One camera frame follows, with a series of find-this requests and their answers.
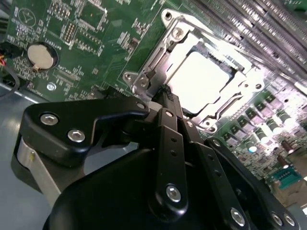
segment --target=connector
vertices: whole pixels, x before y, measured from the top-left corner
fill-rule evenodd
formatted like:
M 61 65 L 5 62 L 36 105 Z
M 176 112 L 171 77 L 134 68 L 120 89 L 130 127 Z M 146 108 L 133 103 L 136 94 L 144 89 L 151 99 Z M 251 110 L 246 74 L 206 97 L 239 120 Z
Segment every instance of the connector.
M 24 54 L 24 49 L 9 42 L 0 43 L 0 54 L 5 58 L 16 58 Z

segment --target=wire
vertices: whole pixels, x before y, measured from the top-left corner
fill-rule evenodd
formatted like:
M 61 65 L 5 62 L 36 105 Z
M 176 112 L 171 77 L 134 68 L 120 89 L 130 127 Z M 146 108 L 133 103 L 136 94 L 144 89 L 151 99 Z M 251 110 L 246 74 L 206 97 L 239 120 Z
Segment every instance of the wire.
M 15 85 L 6 94 L 0 95 L 0 101 L 10 97 L 11 95 L 13 95 L 18 90 L 18 88 L 20 87 L 20 80 L 19 80 L 17 74 L 15 73 L 15 71 L 12 70 L 10 67 L 8 67 L 6 65 L 3 65 L 3 68 L 5 69 L 5 71 L 7 71 L 13 77 L 13 79 L 15 81 Z

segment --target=green circuit board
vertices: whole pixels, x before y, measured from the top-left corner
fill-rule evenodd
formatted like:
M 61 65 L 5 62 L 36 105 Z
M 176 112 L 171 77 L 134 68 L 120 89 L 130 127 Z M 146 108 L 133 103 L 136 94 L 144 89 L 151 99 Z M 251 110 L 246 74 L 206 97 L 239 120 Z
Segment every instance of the green circuit board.
M 148 58 L 165 32 L 160 16 L 165 8 L 201 15 L 188 0 L 14 0 L 7 41 L 25 50 L 46 42 L 59 62 L 35 73 L 25 52 L 8 65 L 30 81 L 29 90 L 49 101 L 87 99 L 93 87 L 131 94 L 122 73 L 139 71 Z M 223 35 L 209 18 L 199 18 Z M 47 89 L 50 83 L 56 90 Z

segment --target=silver screw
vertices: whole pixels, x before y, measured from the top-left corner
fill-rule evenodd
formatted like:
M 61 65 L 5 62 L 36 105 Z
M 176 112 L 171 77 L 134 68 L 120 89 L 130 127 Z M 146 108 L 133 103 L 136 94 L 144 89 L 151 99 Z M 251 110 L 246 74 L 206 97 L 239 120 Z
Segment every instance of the silver screw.
M 56 85 L 55 83 L 53 83 L 53 82 L 49 82 L 49 83 L 47 84 L 47 89 L 48 89 L 49 91 L 55 91 L 55 90 L 57 89 L 57 85 Z
M 142 82 L 141 82 L 141 86 L 142 86 L 142 87 L 145 87 L 145 86 L 146 86 L 146 82 L 142 81 Z
M 175 29 L 173 29 L 172 35 L 174 39 L 180 40 L 183 36 L 183 30 L 179 27 L 176 27 Z
M 131 81 L 131 76 L 130 76 L 130 74 L 126 74 L 126 75 L 125 75 L 125 79 L 127 79 L 128 81 Z
M 213 140 L 213 143 L 216 145 L 216 146 L 218 146 L 218 147 L 220 147 L 221 146 L 221 144 L 217 141 L 217 140 Z
M 241 227 L 243 227 L 245 225 L 245 220 L 244 220 L 244 217 L 242 216 L 242 214 L 236 210 L 234 207 L 231 208 L 230 210 L 230 214 L 231 214 L 231 217 L 232 219 L 234 219 L 234 221 L 240 225 Z
M 42 115 L 40 121 L 46 126 L 54 126 L 59 122 L 58 118 L 53 114 Z
M 169 111 L 166 111 L 165 112 L 168 116 L 173 116 L 173 114 L 171 113 L 171 112 L 169 112 Z
M 190 121 L 187 121 L 188 126 L 193 127 L 193 123 Z
M 141 103 L 136 103 L 136 105 L 137 105 L 139 108 L 141 108 L 141 109 L 144 109 L 144 108 L 145 108 L 145 106 L 144 106 L 143 104 L 141 104 Z
M 277 216 L 275 213 L 272 212 L 272 217 L 274 219 L 274 221 L 279 225 L 279 226 L 282 226 L 283 225 L 283 222 L 282 220 L 279 218 L 279 216 Z
M 290 225 L 292 225 L 292 226 L 295 225 L 294 220 L 293 220 L 288 214 L 285 213 L 283 216 L 284 216 L 284 218 L 286 219 L 286 221 L 287 221 Z
M 177 203 L 181 200 L 181 194 L 179 190 L 173 185 L 169 185 L 168 187 L 166 187 L 166 194 L 168 198 L 173 202 Z
M 69 131 L 67 136 L 71 141 L 77 143 L 81 143 L 85 140 L 85 134 L 77 129 L 72 129 L 71 131 Z

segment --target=silver metal plate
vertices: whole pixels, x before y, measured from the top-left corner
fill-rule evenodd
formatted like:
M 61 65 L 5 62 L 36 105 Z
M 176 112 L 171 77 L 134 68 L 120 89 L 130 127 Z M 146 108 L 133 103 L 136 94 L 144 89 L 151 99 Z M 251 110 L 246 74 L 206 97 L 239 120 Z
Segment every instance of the silver metal plate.
M 140 72 L 127 71 L 123 80 L 145 101 L 167 84 L 179 97 L 181 106 L 195 114 L 192 121 L 203 131 L 214 133 L 222 116 L 240 108 L 253 92 L 264 88 L 258 77 L 261 74 L 225 42 L 200 31 L 212 33 L 194 16 L 165 9 L 161 20 L 166 32 L 155 50 Z M 228 70 L 222 69 L 220 63 Z M 234 76 L 230 68 L 237 70 Z

